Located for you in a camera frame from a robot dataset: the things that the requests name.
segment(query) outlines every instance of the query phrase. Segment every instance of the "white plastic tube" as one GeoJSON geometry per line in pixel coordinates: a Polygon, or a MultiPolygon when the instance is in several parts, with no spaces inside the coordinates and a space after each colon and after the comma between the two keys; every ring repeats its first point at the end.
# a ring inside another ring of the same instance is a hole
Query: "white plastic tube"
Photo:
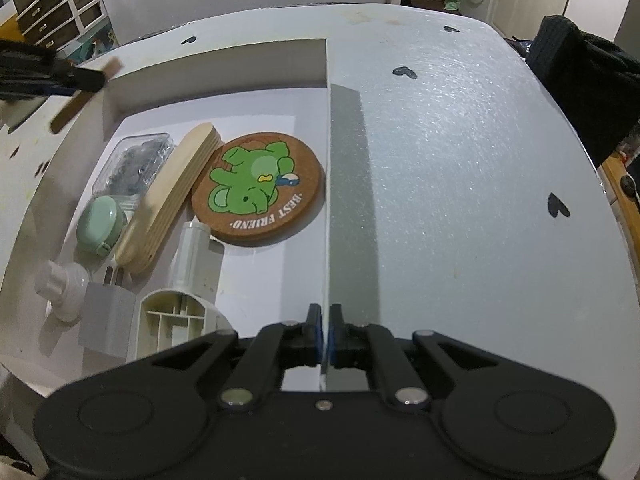
{"type": "Polygon", "coordinates": [[[169,288],[196,293],[198,282],[202,280],[199,272],[206,269],[204,261],[210,236],[211,228],[202,222],[193,220],[182,225],[169,288]]]}

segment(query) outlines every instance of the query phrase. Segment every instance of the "wooden stick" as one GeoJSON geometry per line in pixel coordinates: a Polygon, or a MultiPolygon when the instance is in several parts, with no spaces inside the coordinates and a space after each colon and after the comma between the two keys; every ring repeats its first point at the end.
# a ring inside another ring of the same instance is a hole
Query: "wooden stick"
{"type": "Polygon", "coordinates": [[[211,123],[191,130],[159,171],[116,245],[118,265],[142,273],[155,259],[169,227],[213,152],[222,145],[211,123]]]}
{"type": "MultiPolygon", "coordinates": [[[[102,69],[102,73],[107,82],[109,82],[109,79],[113,79],[120,69],[122,69],[122,63],[117,57],[112,57],[102,69]]],[[[49,125],[51,133],[54,135],[60,133],[62,129],[80,113],[80,110],[86,106],[94,95],[93,92],[87,92],[85,90],[76,92],[51,121],[49,125]]]]}

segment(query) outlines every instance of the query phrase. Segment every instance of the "cork coaster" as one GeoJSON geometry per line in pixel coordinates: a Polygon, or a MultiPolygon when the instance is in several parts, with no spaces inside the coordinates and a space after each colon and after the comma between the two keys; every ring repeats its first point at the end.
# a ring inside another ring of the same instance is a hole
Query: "cork coaster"
{"type": "Polygon", "coordinates": [[[321,181],[320,163],[304,142],[249,134],[213,153],[193,186],[191,205],[215,237],[255,242],[290,228],[312,206],[321,181]]]}

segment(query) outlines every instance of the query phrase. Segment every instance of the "floor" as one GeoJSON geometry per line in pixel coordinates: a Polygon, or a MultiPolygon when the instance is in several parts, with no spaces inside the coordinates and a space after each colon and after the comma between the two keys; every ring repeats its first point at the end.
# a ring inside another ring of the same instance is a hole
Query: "floor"
{"type": "Polygon", "coordinates": [[[440,0],[409,0],[411,7],[418,9],[439,10],[440,12],[448,12],[449,14],[460,14],[458,10],[447,10],[444,8],[444,2],[440,0]]]}

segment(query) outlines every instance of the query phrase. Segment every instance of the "clear plastic box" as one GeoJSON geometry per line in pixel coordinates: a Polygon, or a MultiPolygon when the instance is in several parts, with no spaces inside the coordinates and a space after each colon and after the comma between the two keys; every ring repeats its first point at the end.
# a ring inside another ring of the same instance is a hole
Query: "clear plastic box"
{"type": "Polygon", "coordinates": [[[92,195],[113,196],[123,209],[134,210],[173,149],[169,134],[125,137],[98,175],[92,195]]]}

